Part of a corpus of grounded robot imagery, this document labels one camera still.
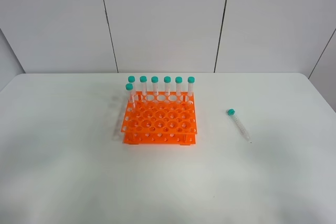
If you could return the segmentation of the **teal-capped test tube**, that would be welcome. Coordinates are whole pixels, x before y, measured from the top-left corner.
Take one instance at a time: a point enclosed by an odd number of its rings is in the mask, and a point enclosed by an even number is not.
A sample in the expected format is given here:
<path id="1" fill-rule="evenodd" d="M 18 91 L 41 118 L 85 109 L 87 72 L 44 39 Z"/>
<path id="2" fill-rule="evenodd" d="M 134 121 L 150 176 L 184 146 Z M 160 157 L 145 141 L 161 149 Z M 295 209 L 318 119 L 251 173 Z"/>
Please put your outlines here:
<path id="1" fill-rule="evenodd" d="M 244 125 L 242 124 L 241 120 L 237 117 L 236 111 L 234 109 L 228 109 L 226 111 L 227 115 L 231 118 L 231 120 L 236 125 L 237 129 L 239 130 L 241 136 L 249 143 L 251 143 L 250 136 Z"/>

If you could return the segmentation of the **front-left racked test tube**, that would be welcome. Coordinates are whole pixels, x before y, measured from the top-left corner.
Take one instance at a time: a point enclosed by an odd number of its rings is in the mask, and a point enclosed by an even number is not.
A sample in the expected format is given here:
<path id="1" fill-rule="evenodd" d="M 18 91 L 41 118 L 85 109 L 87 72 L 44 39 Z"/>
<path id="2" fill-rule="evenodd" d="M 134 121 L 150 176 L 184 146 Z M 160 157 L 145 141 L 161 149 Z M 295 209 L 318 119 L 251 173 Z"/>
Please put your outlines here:
<path id="1" fill-rule="evenodd" d="M 129 92 L 130 111 L 134 112 L 136 108 L 136 102 L 135 102 L 136 91 L 132 83 L 127 83 L 125 85 L 125 88 Z"/>

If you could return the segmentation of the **row test tube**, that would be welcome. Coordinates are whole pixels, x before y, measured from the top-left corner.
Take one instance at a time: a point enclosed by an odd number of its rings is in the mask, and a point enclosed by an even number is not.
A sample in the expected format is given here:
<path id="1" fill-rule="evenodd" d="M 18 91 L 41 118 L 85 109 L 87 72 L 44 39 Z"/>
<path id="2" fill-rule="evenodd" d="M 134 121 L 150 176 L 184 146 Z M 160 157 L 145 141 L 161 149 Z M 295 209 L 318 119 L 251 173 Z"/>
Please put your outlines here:
<path id="1" fill-rule="evenodd" d="M 142 100 L 145 102 L 147 101 L 147 77 L 141 76 L 140 82 L 142 85 Z"/>
<path id="2" fill-rule="evenodd" d="M 168 100 L 170 96 L 170 90 L 171 90 L 171 77 L 170 76 L 164 77 L 164 87 L 165 87 L 165 97 Z"/>
<path id="3" fill-rule="evenodd" d="M 194 104 L 195 78 L 193 76 L 190 76 L 190 77 L 188 77 L 187 82 L 188 82 L 188 87 L 187 87 L 188 105 L 193 105 Z"/>
<path id="4" fill-rule="evenodd" d="M 153 76 L 151 78 L 151 82 L 152 82 L 152 87 L 153 87 L 153 95 L 154 95 L 155 101 L 157 101 L 158 96 L 159 96 L 159 91 L 158 91 L 159 78 L 157 76 Z"/>
<path id="5" fill-rule="evenodd" d="M 128 77 L 128 82 L 132 84 L 132 95 L 136 96 L 136 89 L 135 89 L 135 76 L 129 76 Z"/>
<path id="6" fill-rule="evenodd" d="M 175 78 L 176 96 L 177 96 L 178 101 L 181 99 L 181 95 L 182 95 L 182 82 L 183 82 L 182 77 L 178 76 Z"/>

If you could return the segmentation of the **orange test tube rack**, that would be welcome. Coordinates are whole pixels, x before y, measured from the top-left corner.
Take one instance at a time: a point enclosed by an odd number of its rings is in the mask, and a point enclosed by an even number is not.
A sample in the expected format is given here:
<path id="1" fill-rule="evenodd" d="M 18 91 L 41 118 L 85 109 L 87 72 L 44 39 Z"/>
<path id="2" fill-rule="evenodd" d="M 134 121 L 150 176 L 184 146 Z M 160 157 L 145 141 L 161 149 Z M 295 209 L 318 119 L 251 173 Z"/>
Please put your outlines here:
<path id="1" fill-rule="evenodd" d="M 194 96 L 171 92 L 169 96 L 137 91 L 127 103 L 121 126 L 125 144 L 196 144 L 197 124 Z"/>

